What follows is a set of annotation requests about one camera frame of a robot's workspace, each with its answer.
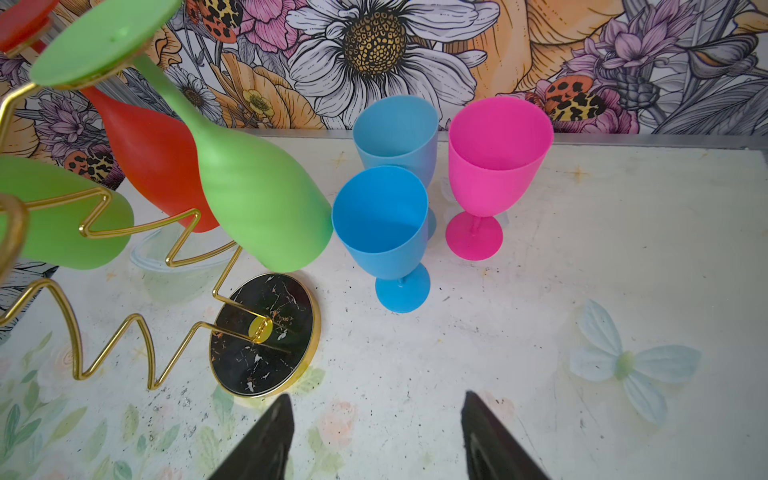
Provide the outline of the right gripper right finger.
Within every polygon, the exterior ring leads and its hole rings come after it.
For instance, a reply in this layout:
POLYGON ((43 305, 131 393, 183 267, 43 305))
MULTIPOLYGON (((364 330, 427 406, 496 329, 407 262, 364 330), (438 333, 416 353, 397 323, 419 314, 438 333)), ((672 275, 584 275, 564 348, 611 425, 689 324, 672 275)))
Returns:
POLYGON ((548 479, 475 392, 466 392, 461 425, 469 479, 548 479))

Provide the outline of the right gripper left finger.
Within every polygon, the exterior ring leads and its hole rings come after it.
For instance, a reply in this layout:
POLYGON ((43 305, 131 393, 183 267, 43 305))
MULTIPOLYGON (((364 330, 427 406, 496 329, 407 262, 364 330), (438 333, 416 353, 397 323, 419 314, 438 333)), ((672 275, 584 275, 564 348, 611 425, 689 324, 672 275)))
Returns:
POLYGON ((211 480, 283 480, 295 432, 291 398, 281 394, 209 476, 211 480))

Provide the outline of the green wine glass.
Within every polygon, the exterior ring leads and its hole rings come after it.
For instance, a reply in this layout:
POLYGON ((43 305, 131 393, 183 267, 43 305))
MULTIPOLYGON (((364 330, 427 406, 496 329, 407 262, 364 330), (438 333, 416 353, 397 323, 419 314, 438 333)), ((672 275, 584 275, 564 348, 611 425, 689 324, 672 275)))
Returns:
MULTIPOLYGON (((25 204, 97 187, 89 179, 38 160, 1 158, 1 192, 25 204)), ((96 269, 111 262, 126 248, 127 236, 86 238, 79 231, 101 200, 97 194, 66 205, 31 210, 21 257, 77 270, 96 269)))
POLYGON ((81 87, 132 63, 189 128, 202 189, 223 230, 267 269, 300 270, 330 241, 331 206, 291 155, 207 119, 145 54, 179 7, 177 1, 104 1, 47 46, 30 79, 43 87, 81 87))

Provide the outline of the pink wine glass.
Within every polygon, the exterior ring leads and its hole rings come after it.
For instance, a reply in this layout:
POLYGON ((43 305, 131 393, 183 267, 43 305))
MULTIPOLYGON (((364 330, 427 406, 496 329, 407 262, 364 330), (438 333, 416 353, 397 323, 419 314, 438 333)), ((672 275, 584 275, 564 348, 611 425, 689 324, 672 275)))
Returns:
POLYGON ((487 98, 453 118, 448 140, 449 183, 462 212, 447 225, 447 245, 462 259, 486 260, 504 240, 496 217, 530 187, 553 144, 553 126, 528 101, 487 98))

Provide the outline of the light blue wine glass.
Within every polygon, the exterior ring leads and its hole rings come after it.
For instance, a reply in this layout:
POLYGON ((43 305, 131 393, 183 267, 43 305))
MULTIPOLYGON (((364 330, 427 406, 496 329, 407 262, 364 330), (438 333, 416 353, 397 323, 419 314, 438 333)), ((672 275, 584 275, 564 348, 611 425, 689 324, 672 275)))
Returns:
POLYGON ((361 113, 353 140, 364 170, 402 167, 415 174, 427 191, 436 167, 437 132, 438 115, 430 103, 415 96, 395 96, 361 113))

